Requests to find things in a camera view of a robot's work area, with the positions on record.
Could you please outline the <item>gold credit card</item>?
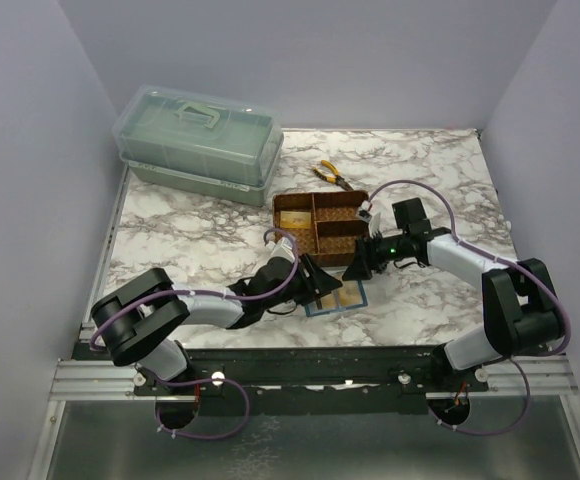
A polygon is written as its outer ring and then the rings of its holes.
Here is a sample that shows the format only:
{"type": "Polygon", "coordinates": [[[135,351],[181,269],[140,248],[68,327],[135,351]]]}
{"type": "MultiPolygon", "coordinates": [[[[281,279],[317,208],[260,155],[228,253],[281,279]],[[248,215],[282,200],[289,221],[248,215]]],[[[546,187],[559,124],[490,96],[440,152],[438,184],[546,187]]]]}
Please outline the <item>gold credit card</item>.
{"type": "Polygon", "coordinates": [[[344,282],[343,286],[336,291],[339,304],[343,308],[353,308],[365,304],[363,285],[359,282],[344,282]]]}
{"type": "Polygon", "coordinates": [[[312,214],[310,211],[281,211],[279,225],[285,230],[306,230],[312,226],[312,214]]]}
{"type": "Polygon", "coordinates": [[[337,297],[333,293],[318,299],[315,303],[315,309],[317,311],[330,311],[337,308],[337,297]]]}

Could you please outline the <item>blue leather card holder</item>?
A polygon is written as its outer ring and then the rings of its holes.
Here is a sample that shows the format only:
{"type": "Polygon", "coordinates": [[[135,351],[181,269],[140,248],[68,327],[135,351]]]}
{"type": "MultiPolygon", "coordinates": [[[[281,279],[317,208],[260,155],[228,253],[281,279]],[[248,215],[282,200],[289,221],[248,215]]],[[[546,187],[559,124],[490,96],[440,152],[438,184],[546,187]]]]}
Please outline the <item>blue leather card holder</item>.
{"type": "Polygon", "coordinates": [[[304,307],[307,317],[364,308],[367,296],[361,281],[344,281],[342,287],[304,307]]]}

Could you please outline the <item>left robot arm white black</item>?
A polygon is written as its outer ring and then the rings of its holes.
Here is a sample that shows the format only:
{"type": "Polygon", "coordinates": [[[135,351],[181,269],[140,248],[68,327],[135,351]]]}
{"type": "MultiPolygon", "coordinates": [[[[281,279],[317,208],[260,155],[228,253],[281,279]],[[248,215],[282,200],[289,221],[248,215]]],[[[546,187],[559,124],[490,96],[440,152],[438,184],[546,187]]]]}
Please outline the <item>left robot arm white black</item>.
{"type": "Polygon", "coordinates": [[[308,254],[295,261],[272,257],[223,290],[177,288],[164,269],[152,268],[94,304],[90,348],[127,366],[152,354],[181,325],[239,330],[277,306],[306,306],[341,287],[308,254]]]}

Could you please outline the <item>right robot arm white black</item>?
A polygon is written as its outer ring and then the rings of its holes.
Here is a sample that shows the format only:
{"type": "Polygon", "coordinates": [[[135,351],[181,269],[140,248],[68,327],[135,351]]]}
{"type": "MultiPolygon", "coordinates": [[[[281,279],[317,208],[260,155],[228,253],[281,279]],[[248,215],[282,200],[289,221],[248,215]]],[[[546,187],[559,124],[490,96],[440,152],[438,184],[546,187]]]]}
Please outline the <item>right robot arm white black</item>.
{"type": "Polygon", "coordinates": [[[441,346],[445,369],[463,371],[494,363],[566,338],[566,321],[545,264],[479,252],[453,236],[451,229],[435,228],[420,199],[392,205],[396,235],[378,228],[380,216],[365,201],[357,214],[368,223],[368,232],[355,240],[346,281],[367,281],[389,264],[409,260],[421,267],[443,270],[481,294],[482,322],[441,346]]]}

